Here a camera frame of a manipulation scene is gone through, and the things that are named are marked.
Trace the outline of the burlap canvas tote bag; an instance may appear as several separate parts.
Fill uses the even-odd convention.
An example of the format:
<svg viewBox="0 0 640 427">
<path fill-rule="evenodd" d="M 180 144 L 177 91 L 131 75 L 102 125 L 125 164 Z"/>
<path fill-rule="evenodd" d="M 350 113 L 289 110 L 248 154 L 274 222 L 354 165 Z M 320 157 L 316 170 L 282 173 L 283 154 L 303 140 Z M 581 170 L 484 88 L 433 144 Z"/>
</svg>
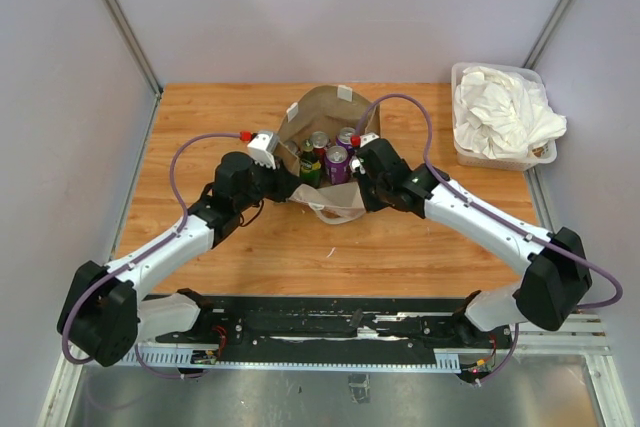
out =
<svg viewBox="0 0 640 427">
<path fill-rule="evenodd" d="M 322 85 L 308 91 L 286 111 L 277 135 L 279 138 L 275 155 L 287 170 L 300 173 L 299 155 L 289 146 L 297 147 L 315 132 L 324 132 L 331 141 L 343 128 L 354 128 L 361 134 L 380 133 L 380 110 L 369 111 L 371 102 L 346 86 Z M 350 180 L 333 185 L 322 179 L 319 187 L 298 187 L 291 201 L 305 205 L 324 223 L 340 225 L 362 217 L 365 207 L 358 184 Z"/>
</svg>

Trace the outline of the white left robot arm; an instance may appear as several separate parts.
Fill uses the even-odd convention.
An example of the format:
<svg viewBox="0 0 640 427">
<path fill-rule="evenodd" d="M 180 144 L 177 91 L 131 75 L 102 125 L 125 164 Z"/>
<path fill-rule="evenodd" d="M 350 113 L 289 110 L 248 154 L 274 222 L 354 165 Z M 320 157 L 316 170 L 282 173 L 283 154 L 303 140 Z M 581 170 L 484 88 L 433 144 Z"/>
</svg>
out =
<svg viewBox="0 0 640 427">
<path fill-rule="evenodd" d="M 213 181 L 167 231 L 119 259 L 77 268 L 57 322 L 66 360 L 82 362 L 72 346 L 103 367 L 121 360 L 142 338 L 147 296 L 157 284 L 226 240 L 244 225 L 246 210 L 284 202 L 300 184 L 282 162 L 266 167 L 242 152 L 225 154 Z"/>
</svg>

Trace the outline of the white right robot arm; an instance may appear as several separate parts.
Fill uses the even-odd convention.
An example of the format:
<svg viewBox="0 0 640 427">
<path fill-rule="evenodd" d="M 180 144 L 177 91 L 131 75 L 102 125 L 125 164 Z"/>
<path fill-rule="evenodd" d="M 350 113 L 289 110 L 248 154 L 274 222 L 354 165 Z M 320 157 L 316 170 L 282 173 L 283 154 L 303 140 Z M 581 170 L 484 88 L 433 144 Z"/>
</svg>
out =
<svg viewBox="0 0 640 427">
<path fill-rule="evenodd" d="M 352 170 L 367 211 L 393 208 L 445 225 L 520 275 L 512 285 L 472 292 L 454 311 L 448 328 L 463 346 L 477 346 L 494 329 L 523 322 L 556 331 L 592 286 L 577 233 L 522 222 L 437 168 L 412 169 L 386 139 L 362 136 Z"/>
</svg>

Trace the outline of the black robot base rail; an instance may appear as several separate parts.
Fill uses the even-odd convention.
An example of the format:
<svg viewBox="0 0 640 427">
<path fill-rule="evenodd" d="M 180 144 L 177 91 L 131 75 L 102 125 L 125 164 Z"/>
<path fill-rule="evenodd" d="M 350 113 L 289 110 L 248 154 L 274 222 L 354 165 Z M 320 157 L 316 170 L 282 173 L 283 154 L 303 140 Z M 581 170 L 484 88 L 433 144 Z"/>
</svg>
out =
<svg viewBox="0 0 640 427">
<path fill-rule="evenodd" d="M 182 348 L 188 370 L 209 366 L 484 373 L 512 345 L 500 323 L 466 333 L 458 298 L 202 296 L 193 327 L 153 337 Z"/>
</svg>

